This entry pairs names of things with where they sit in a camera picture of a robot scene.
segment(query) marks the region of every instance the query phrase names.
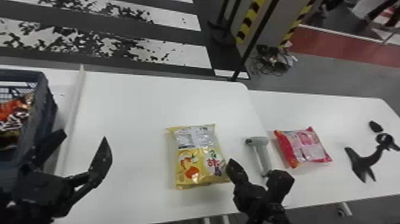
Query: gray floor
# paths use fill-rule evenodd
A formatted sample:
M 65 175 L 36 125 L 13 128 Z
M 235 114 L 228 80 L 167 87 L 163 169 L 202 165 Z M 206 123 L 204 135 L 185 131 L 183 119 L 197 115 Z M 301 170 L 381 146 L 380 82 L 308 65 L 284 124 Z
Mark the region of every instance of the gray floor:
M 354 61 L 313 55 L 295 54 L 299 60 L 282 77 L 252 76 L 252 80 L 241 80 L 249 89 L 280 92 L 299 92 L 309 94 L 344 95 L 354 97 L 377 97 L 385 100 L 397 114 L 400 114 L 400 69 L 375 66 Z M 0 57 L 0 64 L 21 66 L 55 67 L 78 69 L 78 64 L 35 61 L 21 58 Z M 185 77 L 191 79 L 224 80 L 220 77 L 172 74 L 154 71 L 137 71 L 103 66 L 85 65 L 86 70 L 111 71 L 114 73 L 148 74 L 155 76 Z M 335 205 L 315 206 L 287 211 L 293 224 L 297 223 L 400 223 L 400 197 L 385 197 L 349 203 L 352 217 L 338 217 Z M 245 216 L 236 215 L 239 223 L 245 223 Z M 237 221 L 230 216 L 231 223 Z M 188 220 L 177 223 L 200 223 Z M 218 218 L 212 223 L 220 223 Z

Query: hazard tape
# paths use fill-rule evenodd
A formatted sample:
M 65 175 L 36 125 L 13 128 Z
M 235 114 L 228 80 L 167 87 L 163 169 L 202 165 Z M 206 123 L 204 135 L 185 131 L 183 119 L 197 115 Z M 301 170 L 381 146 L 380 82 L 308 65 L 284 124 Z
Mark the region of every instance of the hazard tape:
M 315 0 L 310 0 L 310 2 L 304 6 L 304 8 L 301 10 L 300 15 L 297 17 L 297 19 L 293 22 L 293 24 L 290 26 L 289 31 L 287 34 L 283 37 L 281 43 L 279 44 L 278 48 L 283 48 L 285 44 L 289 41 L 289 39 L 293 36 L 293 33 L 295 32 L 296 28 L 299 26 L 305 15 L 309 12 L 309 10 L 313 7 L 315 3 Z
M 250 33 L 251 24 L 257 18 L 257 13 L 264 3 L 265 0 L 253 0 L 250 4 L 250 8 L 247 11 L 245 19 L 236 35 L 236 43 L 244 43 L 246 36 Z

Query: floor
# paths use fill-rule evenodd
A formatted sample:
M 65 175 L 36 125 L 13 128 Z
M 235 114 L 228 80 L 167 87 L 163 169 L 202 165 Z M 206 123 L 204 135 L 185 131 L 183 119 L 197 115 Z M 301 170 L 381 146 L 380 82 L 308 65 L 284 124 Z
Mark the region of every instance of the floor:
M 364 38 L 376 40 L 385 40 L 393 32 L 399 33 L 400 30 L 384 31 L 379 28 L 385 24 L 393 14 L 395 7 L 384 10 L 372 23 L 368 24 L 363 17 L 372 9 L 378 6 L 382 1 L 360 0 L 358 5 L 340 4 L 337 8 L 329 11 L 326 18 L 315 13 L 310 16 L 303 24 L 319 27 L 322 29 L 336 32 L 358 35 Z M 400 34 L 395 34 L 389 39 L 388 43 L 400 45 Z
M 238 62 L 237 50 L 221 50 L 210 39 L 207 20 L 217 12 L 207 5 L 220 1 L 127 0 L 123 4 L 129 5 L 122 8 L 130 8 L 128 11 L 118 10 L 122 2 L 111 0 L 95 6 L 90 5 L 92 1 L 87 5 L 65 1 L 56 8 L 53 0 L 42 1 L 44 5 L 20 1 L 28 0 L 0 0 L 0 64 L 78 69 L 79 63 L 84 63 L 91 71 L 224 81 L 215 71 L 232 71 Z M 160 14 L 177 12 L 177 19 L 160 19 Z M 358 21 L 357 16 L 347 15 Z M 333 21 L 325 23 L 334 25 Z M 380 39 L 373 31 L 363 35 Z M 291 42 L 290 51 L 298 62 L 287 73 L 281 77 L 250 74 L 251 80 L 239 81 L 255 90 L 378 97 L 400 115 L 400 46 L 307 28 L 298 28 Z M 287 213 L 294 224 L 394 224 L 400 222 L 399 204 L 400 197 L 350 202 L 352 217 L 338 217 L 335 205 Z M 246 217 L 232 214 L 229 219 L 245 223 Z M 177 222 L 184 223 L 201 220 Z M 212 217 L 211 223 L 221 223 L 220 217 Z

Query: yellow snack bag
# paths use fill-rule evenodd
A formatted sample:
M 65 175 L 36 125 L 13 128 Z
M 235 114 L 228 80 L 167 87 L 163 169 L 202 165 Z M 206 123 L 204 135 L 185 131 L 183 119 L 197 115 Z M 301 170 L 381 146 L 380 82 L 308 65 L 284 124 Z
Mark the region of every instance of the yellow snack bag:
M 175 171 L 177 189 L 229 182 L 225 172 L 227 162 L 214 129 L 214 124 L 168 128 L 178 143 Z

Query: snack bag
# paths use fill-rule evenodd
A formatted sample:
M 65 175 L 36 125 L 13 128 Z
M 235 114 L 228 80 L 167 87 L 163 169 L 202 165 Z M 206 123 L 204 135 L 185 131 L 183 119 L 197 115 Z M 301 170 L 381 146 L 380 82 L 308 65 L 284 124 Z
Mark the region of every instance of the snack bag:
M 274 134 L 286 161 L 292 168 L 306 161 L 316 163 L 332 161 L 312 127 L 305 130 L 275 130 Z
M 28 119 L 34 93 L 0 104 L 0 151 L 17 147 L 23 123 Z
M 227 161 L 221 153 L 214 129 L 215 125 L 168 128 L 178 143 L 177 189 L 229 182 L 225 172 Z

